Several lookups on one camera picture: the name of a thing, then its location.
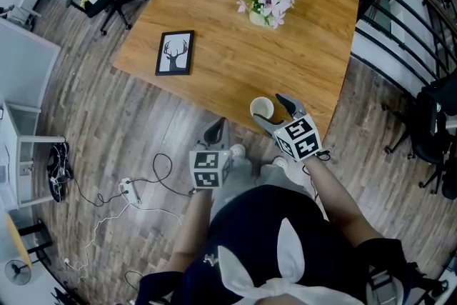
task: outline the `white bow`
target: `white bow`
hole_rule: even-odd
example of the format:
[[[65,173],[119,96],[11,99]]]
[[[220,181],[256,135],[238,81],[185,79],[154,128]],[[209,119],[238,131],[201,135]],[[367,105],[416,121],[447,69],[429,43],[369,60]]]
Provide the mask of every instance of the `white bow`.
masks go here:
[[[257,300],[270,296],[290,294],[308,305],[363,305],[352,296],[322,286],[307,287],[296,284],[305,273],[305,259],[300,238],[288,219],[281,222],[278,235],[278,267],[281,279],[269,279],[254,287],[251,277],[236,256],[218,246],[219,268],[224,286],[242,296],[234,305],[254,305]]]

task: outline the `paper cup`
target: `paper cup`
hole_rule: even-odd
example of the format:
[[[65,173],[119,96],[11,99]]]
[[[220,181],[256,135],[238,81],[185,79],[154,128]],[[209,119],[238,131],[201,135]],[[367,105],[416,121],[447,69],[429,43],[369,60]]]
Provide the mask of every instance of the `paper cup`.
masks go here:
[[[274,105],[268,98],[260,96],[251,102],[249,109],[251,110],[251,116],[260,114],[266,119],[270,119],[273,116]]]

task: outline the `laminate floor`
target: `laminate floor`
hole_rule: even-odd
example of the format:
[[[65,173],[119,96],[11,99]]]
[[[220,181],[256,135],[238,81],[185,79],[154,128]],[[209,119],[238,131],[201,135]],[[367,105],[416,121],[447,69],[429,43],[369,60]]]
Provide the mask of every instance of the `laminate floor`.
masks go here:
[[[126,15],[135,19],[143,1],[127,5]],[[34,32],[58,44],[62,50],[56,62],[43,102],[39,133],[65,136],[71,145],[71,164],[83,194],[105,199],[117,194],[122,178],[155,180],[152,161],[157,153],[167,154],[173,170],[165,183],[177,191],[191,188],[188,151],[204,124],[216,118],[192,103],[112,67],[127,32],[119,18],[108,36],[99,33],[103,15],[87,19],[64,0],[43,4],[43,18]],[[387,156],[383,147],[401,135],[402,125],[380,103],[402,107],[401,93],[376,72],[352,59],[336,113],[323,141],[331,149],[327,163],[361,206],[368,220],[385,236],[399,238],[407,259],[417,261],[431,276],[457,242],[457,204],[440,194],[418,188],[431,174],[428,164],[406,156],[404,144]],[[278,154],[272,140],[231,124],[233,142],[243,142],[254,166],[259,167]],[[46,190],[46,149],[35,153],[35,191]],[[157,173],[164,176],[168,161],[157,158]],[[290,177],[308,185],[299,166],[291,166]],[[139,182],[136,186],[142,207],[186,213],[188,199],[165,190],[159,184]],[[61,281],[75,286],[91,304],[126,304],[135,290],[124,280],[127,270],[154,272],[169,260],[179,227],[175,217],[163,212],[136,211],[131,207],[118,218],[99,227],[95,242],[87,251],[89,265],[78,275],[64,266],[64,259],[85,261],[84,246],[94,237],[97,221],[117,216],[125,207],[122,198],[96,208],[84,201],[74,182],[64,203],[35,206],[34,214],[47,224],[54,238],[50,270]],[[129,274],[136,285],[139,276]]]

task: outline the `white sneaker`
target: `white sneaker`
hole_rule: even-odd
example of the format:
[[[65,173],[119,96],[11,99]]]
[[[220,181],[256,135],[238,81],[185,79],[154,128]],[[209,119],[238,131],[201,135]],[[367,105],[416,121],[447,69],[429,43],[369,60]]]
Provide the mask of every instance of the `white sneaker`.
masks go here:
[[[277,156],[274,160],[273,160],[273,165],[277,165],[277,166],[280,166],[282,169],[284,169],[284,171],[287,171],[287,168],[288,168],[288,162],[287,160],[285,160],[285,158],[283,158],[282,156]]]
[[[246,148],[242,144],[235,144],[231,148],[232,157],[246,158]]]

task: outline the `electric fan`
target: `electric fan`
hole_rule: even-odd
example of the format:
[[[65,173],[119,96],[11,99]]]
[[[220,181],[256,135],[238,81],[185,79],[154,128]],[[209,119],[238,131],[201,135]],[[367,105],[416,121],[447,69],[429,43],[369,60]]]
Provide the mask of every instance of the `electric fan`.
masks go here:
[[[5,265],[5,274],[9,281],[18,286],[23,286],[30,281],[31,271],[22,261],[9,261]]]

